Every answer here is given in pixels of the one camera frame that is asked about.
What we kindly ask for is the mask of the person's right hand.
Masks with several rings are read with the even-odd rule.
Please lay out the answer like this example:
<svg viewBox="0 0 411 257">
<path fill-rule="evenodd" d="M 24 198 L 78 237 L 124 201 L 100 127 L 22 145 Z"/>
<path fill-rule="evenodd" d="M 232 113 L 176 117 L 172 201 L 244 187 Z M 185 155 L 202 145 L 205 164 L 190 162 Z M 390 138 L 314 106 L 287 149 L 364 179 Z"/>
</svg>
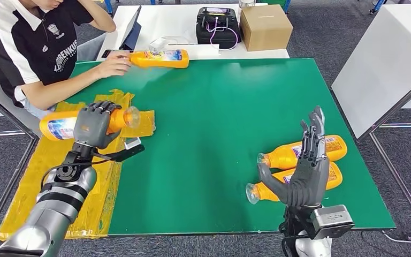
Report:
<svg viewBox="0 0 411 257">
<path fill-rule="evenodd" d="M 108 78 L 116 75 L 124 75 L 131 66 L 129 51 L 112 51 L 109 53 L 107 59 L 97 67 L 98 77 Z"/>
</svg>

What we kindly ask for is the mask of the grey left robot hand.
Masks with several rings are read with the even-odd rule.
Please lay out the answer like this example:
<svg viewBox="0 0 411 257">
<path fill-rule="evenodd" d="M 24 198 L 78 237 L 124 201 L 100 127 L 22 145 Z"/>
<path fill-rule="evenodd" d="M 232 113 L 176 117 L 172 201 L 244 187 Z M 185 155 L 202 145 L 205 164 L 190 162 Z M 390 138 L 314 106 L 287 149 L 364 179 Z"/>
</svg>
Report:
<svg viewBox="0 0 411 257">
<path fill-rule="evenodd" d="M 107 148 L 121 132 L 107 132 L 111 114 L 119 109 L 122 106 L 108 100 L 90 103 L 82 108 L 74 127 L 75 141 L 98 149 Z"/>
</svg>

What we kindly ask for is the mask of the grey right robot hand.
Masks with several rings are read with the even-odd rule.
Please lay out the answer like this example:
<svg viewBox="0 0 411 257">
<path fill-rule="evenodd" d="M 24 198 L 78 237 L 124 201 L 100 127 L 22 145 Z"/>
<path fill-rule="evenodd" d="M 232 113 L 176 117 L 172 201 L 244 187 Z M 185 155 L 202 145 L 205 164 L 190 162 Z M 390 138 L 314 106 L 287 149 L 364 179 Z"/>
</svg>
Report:
<svg viewBox="0 0 411 257">
<path fill-rule="evenodd" d="M 264 161 L 257 162 L 261 182 L 280 202 L 294 207 L 319 206 L 329 175 L 329 158 L 325 151 L 325 116 L 320 106 L 309 114 L 310 124 L 302 120 L 301 150 L 289 183 L 282 183 Z"/>
</svg>

